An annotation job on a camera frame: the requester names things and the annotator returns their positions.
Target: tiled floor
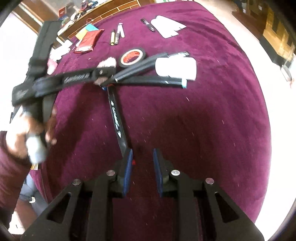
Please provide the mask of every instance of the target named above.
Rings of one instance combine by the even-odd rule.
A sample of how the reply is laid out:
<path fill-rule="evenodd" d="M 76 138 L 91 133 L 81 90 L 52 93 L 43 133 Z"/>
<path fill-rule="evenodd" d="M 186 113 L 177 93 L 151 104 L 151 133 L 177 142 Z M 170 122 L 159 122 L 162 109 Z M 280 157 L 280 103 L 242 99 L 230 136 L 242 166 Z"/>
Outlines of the tiled floor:
<path fill-rule="evenodd" d="M 296 93 L 279 66 L 272 63 L 259 41 L 231 12 L 233 2 L 195 0 L 228 29 L 248 56 L 266 101 L 271 126 L 272 157 L 269 184 L 256 226 L 268 240 L 281 225 L 295 198 Z"/>

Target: maroon sleeve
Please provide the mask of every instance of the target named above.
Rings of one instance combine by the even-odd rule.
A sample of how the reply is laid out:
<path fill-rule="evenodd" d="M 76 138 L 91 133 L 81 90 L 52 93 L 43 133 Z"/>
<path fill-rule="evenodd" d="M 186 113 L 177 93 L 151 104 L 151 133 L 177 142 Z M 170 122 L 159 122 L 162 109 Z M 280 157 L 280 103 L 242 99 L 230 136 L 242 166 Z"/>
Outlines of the maroon sleeve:
<path fill-rule="evenodd" d="M 10 155 L 5 139 L 6 132 L 0 131 L 0 207 L 13 211 L 31 164 Z"/>

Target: red pouch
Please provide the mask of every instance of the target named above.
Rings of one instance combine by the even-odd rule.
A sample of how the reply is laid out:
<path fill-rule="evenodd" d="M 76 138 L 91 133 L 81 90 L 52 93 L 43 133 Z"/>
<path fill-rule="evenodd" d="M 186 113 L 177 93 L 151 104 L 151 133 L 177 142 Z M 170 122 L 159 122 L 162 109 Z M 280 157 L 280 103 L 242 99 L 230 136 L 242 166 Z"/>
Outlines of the red pouch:
<path fill-rule="evenodd" d="M 94 50 L 94 46 L 104 32 L 104 29 L 87 32 L 74 53 L 87 53 Z"/>

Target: gray pants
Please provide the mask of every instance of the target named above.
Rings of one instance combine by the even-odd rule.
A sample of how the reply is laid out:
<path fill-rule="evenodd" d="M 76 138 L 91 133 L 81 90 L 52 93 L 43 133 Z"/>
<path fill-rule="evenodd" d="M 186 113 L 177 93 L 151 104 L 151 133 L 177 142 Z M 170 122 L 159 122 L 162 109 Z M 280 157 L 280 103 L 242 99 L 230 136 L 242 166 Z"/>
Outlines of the gray pants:
<path fill-rule="evenodd" d="M 32 208 L 37 216 L 39 216 L 44 211 L 44 209 L 47 208 L 48 204 L 36 188 L 31 175 L 28 174 L 20 191 L 20 199 L 23 201 L 31 202 L 32 197 L 35 198 L 35 202 L 32 203 Z"/>

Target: person's arm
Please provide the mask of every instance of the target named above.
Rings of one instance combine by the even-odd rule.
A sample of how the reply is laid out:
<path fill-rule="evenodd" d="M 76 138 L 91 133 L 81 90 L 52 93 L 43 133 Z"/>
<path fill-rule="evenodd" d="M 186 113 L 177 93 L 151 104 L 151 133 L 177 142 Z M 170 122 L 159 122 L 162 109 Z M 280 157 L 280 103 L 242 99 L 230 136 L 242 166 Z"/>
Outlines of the person's arm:
<path fill-rule="evenodd" d="M 30 161 L 25 144 L 28 133 L 41 133 L 46 129 L 46 141 L 55 144 L 56 107 L 44 126 L 32 117 L 15 116 L 7 132 L 0 132 L 0 222 L 9 228 L 12 213 L 17 204 L 23 182 L 30 171 Z"/>

